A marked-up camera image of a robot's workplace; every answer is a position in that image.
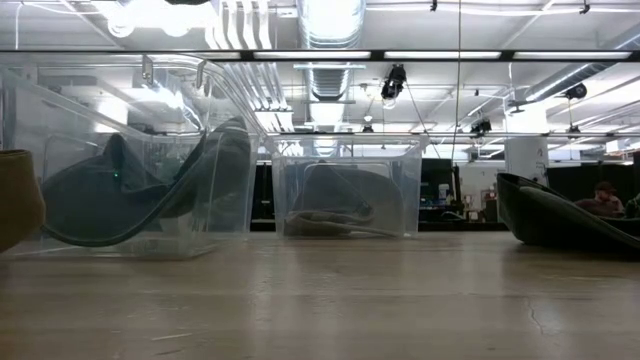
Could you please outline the dark green cap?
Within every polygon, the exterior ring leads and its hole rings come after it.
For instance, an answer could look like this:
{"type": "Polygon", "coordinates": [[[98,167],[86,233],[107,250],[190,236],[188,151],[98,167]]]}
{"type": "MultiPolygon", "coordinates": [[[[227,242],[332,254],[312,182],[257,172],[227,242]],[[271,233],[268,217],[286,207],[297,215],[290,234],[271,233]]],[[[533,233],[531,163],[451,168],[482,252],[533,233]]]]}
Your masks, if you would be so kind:
{"type": "Polygon", "coordinates": [[[526,245],[640,253],[640,218],[597,216],[525,177],[497,175],[499,217],[526,245]]]}
{"type": "Polygon", "coordinates": [[[125,138],[112,134],[100,154],[43,183],[43,230],[70,245],[106,247],[185,215],[197,226],[210,217],[228,223],[246,192],[251,163],[240,117],[202,135],[168,180],[149,172],[125,138]]]}

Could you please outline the large clear plastic bin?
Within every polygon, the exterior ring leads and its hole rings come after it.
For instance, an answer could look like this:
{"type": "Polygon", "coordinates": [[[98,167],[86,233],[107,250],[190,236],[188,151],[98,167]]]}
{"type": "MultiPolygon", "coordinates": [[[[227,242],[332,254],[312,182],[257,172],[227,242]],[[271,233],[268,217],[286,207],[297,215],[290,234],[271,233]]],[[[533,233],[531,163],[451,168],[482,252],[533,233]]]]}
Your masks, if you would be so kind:
{"type": "Polygon", "coordinates": [[[43,225],[14,258],[191,258],[249,231],[261,130],[229,66],[176,53],[0,52],[0,151],[43,225]]]}

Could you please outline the white pillar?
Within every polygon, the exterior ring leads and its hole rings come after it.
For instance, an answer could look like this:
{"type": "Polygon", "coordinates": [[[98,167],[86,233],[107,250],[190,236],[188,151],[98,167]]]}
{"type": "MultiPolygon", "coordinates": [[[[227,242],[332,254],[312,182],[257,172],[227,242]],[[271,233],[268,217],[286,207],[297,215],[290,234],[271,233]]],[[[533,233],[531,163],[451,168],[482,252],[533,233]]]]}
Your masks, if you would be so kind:
{"type": "Polygon", "coordinates": [[[505,141],[506,171],[541,185],[548,185],[548,143],[544,137],[510,138],[505,141]]]}

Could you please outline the person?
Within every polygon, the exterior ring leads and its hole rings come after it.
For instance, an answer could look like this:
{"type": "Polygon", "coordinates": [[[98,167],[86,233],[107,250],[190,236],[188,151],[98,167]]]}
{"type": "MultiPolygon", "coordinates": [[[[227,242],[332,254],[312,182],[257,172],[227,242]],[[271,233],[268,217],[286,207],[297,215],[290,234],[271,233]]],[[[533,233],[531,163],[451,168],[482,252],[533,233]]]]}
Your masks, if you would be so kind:
{"type": "Polygon", "coordinates": [[[593,198],[581,199],[575,204],[599,217],[621,218],[624,216],[624,206],[616,196],[616,189],[607,181],[595,185],[593,198]]]}

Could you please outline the khaki cap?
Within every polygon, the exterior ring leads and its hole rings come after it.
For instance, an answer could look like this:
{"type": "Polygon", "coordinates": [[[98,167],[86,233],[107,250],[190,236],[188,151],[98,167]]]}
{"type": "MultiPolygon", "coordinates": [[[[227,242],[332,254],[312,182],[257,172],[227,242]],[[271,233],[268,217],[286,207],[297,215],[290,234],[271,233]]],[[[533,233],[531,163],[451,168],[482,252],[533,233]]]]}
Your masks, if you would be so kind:
{"type": "Polygon", "coordinates": [[[45,203],[27,150],[0,150],[0,253],[44,223],[45,203]]]}

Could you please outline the black overhead frame bar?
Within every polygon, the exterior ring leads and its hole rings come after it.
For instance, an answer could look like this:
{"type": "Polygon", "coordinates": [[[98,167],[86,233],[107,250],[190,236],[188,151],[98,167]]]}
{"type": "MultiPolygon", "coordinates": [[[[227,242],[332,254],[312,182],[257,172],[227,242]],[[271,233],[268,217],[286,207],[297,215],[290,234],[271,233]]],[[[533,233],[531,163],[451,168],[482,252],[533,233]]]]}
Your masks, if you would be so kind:
{"type": "Polygon", "coordinates": [[[640,50],[141,50],[220,62],[640,63],[640,50]]]}

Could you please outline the silver ceiling duct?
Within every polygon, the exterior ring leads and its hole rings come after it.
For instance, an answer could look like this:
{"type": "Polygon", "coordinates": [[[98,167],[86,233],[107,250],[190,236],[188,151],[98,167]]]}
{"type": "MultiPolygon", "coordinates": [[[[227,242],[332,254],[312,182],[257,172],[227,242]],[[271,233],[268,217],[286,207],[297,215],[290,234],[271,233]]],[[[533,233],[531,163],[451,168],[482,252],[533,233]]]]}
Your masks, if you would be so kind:
{"type": "MultiPolygon", "coordinates": [[[[360,45],[366,0],[296,0],[302,47],[353,49],[360,45]]],[[[319,101],[341,101],[348,93],[350,69],[306,71],[311,95],[319,101]]]]}

